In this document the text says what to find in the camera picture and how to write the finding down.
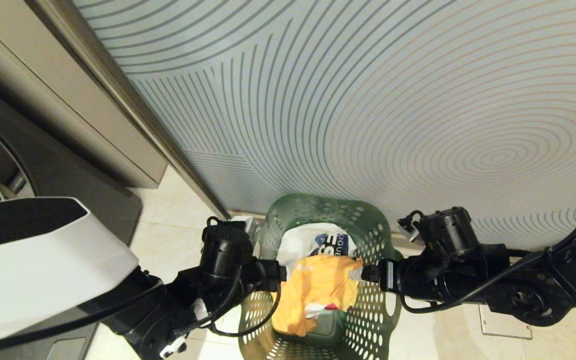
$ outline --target tiled floor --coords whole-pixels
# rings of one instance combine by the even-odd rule
[[[171,169],[159,189],[134,189],[144,203],[131,249],[142,268],[164,281],[199,264],[201,234],[212,212]],[[412,306],[422,303],[410,301]],[[236,331],[235,309],[219,327]],[[482,335],[477,305],[462,305],[436,314],[402,310],[390,341],[390,359],[396,360],[571,360],[576,359],[576,309],[557,325],[533,326],[533,340]],[[100,325],[87,360],[138,360],[123,338]],[[205,330],[193,331],[187,350],[171,360],[242,359],[237,339]]]

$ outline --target yellow towel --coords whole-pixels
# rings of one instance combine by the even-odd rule
[[[290,280],[281,284],[279,306],[272,315],[274,330],[305,337],[317,328],[317,320],[306,319],[304,307],[310,303],[334,304],[346,312],[355,305],[359,284],[348,273],[361,266],[361,259],[348,256],[314,255],[298,260]]]

